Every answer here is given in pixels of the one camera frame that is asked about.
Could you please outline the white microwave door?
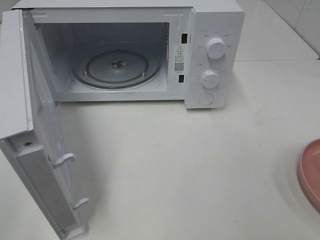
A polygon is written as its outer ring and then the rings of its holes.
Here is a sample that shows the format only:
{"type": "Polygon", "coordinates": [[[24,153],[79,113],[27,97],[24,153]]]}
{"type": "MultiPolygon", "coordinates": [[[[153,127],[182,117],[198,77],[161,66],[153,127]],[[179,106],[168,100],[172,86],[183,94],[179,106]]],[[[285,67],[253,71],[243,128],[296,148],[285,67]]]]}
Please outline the white microwave door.
{"type": "Polygon", "coordinates": [[[0,148],[61,240],[85,231],[70,165],[49,87],[53,78],[43,27],[30,10],[2,15],[0,40],[0,148]]]}

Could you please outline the white round door-release button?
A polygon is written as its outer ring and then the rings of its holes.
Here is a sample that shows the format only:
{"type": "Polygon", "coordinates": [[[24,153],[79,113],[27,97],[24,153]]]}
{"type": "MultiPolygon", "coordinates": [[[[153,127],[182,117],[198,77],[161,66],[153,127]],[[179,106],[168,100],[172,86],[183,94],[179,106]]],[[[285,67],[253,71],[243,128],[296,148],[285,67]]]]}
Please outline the white round door-release button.
{"type": "Polygon", "coordinates": [[[209,106],[214,102],[214,96],[210,93],[204,93],[198,98],[201,105],[209,106]]]}

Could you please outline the glass microwave turntable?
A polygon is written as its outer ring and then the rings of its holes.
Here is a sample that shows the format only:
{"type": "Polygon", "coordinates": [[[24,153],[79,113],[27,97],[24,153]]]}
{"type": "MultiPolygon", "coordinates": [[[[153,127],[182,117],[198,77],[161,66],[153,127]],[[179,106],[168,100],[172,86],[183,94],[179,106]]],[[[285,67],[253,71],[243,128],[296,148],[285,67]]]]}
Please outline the glass microwave turntable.
{"type": "Polygon", "coordinates": [[[162,54],[153,46],[114,41],[83,47],[72,56],[71,70],[83,84],[117,90],[141,85],[162,67],[162,54]]]}

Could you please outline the pink round plate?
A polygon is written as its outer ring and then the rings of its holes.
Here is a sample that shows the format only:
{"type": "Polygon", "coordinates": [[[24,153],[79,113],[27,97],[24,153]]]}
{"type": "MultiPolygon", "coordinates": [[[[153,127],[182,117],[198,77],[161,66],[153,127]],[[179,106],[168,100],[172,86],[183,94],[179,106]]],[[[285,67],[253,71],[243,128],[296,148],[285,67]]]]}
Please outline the pink round plate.
{"type": "Polygon", "coordinates": [[[320,212],[320,139],[308,143],[303,149],[297,174],[299,185],[311,205],[320,212]]]}

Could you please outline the white microwave oven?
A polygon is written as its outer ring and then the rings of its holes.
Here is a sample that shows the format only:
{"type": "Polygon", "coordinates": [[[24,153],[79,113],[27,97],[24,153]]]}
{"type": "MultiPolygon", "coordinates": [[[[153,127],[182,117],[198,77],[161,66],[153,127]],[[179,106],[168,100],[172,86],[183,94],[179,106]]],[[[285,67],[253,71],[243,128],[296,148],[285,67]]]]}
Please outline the white microwave oven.
{"type": "Polygon", "coordinates": [[[50,91],[57,102],[183,101],[188,109],[224,106],[245,13],[234,0],[21,0],[10,10],[30,11],[42,25],[51,63],[50,91]],[[208,57],[205,44],[214,36],[226,41],[223,57],[208,57]],[[129,88],[99,89],[72,73],[75,52],[110,42],[152,46],[162,54],[161,69],[147,82],[129,88]],[[173,47],[186,50],[184,72],[173,71],[173,47]],[[201,76],[220,75],[215,88],[201,76]],[[199,103],[202,94],[211,105],[199,103]]]}

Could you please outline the white warning label sticker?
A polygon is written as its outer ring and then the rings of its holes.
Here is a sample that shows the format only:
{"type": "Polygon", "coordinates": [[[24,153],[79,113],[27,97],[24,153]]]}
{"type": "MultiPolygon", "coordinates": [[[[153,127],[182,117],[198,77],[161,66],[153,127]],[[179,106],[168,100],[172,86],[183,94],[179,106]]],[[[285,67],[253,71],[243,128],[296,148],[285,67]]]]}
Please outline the white warning label sticker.
{"type": "Polygon", "coordinates": [[[185,47],[181,44],[176,44],[173,47],[172,61],[173,61],[173,72],[183,73],[186,65],[186,53],[185,47]]]}

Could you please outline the white microwave knob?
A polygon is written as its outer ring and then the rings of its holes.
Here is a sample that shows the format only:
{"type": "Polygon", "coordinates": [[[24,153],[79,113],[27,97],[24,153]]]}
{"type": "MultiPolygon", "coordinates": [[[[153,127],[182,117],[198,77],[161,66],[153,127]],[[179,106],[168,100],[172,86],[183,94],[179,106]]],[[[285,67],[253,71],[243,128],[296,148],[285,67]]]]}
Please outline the white microwave knob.
{"type": "Polygon", "coordinates": [[[219,59],[225,55],[226,41],[221,36],[214,36],[205,43],[205,50],[210,59],[219,59]]]}
{"type": "Polygon", "coordinates": [[[215,70],[207,70],[201,75],[202,85],[207,89],[215,88],[220,83],[220,75],[215,70]]]}

